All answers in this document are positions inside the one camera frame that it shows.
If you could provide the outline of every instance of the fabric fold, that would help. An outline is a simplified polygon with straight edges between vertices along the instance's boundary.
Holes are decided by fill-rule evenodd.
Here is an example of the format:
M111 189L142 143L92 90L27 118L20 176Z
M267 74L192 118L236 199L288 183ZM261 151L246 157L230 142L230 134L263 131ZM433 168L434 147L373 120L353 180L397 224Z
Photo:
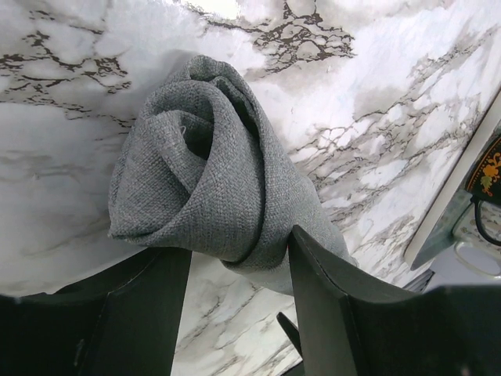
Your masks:
M293 225L354 263L247 83L207 56L146 100L115 166L109 207L112 238L211 255L289 295Z

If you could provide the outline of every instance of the woven texture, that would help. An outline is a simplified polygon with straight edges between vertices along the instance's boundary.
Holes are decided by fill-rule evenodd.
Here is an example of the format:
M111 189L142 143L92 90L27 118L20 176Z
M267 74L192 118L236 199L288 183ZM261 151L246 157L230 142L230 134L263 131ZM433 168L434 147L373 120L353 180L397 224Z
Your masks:
M109 206L112 238L211 255L289 295L293 225L353 262L247 83L206 56L146 100L117 161Z

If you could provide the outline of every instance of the marble veining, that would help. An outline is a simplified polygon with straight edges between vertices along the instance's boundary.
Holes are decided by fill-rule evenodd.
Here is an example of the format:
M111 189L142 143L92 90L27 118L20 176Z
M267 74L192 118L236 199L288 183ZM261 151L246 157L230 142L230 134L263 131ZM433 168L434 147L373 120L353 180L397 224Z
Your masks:
M369 273L402 253L501 82L501 2L3 0L0 292L52 292L133 255L107 187L145 97L203 53L249 82ZM195 255L173 374L298 361L285 297Z

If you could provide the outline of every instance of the gray fabric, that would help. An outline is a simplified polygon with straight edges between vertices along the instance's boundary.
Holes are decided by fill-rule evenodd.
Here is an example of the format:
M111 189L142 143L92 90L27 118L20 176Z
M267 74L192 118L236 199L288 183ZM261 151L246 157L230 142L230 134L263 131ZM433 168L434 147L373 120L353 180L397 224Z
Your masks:
M289 295L293 225L353 262L249 86L206 56L146 100L115 167L109 206L112 238L211 255Z

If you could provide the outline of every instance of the rolled gray cloth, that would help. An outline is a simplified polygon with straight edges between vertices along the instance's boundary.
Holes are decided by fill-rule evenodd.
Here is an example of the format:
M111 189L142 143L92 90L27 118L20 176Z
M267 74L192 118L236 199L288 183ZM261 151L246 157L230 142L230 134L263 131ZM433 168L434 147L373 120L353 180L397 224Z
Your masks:
M112 238L214 256L284 294L293 293L293 225L354 263L247 83L206 56L146 100L115 166L109 207Z

